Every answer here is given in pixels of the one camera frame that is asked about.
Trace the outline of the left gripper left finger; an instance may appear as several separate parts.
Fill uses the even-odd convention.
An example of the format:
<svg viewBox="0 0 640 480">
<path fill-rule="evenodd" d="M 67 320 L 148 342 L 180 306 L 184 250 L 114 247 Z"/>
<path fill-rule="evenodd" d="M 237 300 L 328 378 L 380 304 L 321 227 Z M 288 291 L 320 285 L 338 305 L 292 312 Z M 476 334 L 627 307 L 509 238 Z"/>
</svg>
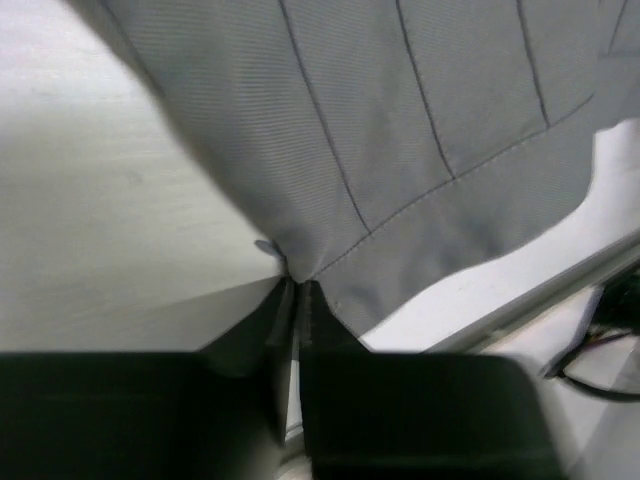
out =
<svg viewBox="0 0 640 480">
<path fill-rule="evenodd" d="M 270 479 L 288 408 L 295 286 L 193 352 L 1 357 L 5 479 Z"/>
</svg>

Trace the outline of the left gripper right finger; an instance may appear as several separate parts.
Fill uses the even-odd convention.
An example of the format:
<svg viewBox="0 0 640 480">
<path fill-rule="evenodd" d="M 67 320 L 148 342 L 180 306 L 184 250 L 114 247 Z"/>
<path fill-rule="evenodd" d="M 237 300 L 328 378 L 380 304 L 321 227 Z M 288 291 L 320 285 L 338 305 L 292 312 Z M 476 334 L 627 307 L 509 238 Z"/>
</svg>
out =
<svg viewBox="0 0 640 480">
<path fill-rule="evenodd" d="M 457 353 L 375 353 L 301 290 L 299 391 L 316 479 L 561 479 L 530 374 Z"/>
</svg>

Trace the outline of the grey pleated skirt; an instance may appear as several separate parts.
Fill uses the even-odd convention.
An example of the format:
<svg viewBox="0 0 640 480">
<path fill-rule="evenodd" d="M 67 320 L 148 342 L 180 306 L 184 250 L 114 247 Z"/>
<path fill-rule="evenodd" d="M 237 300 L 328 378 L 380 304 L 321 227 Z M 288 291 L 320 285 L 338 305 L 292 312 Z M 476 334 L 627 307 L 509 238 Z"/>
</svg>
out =
<svg viewBox="0 0 640 480">
<path fill-rule="evenodd" d="M 635 1 L 80 1 L 355 331 L 585 200 L 639 113 Z"/>
</svg>

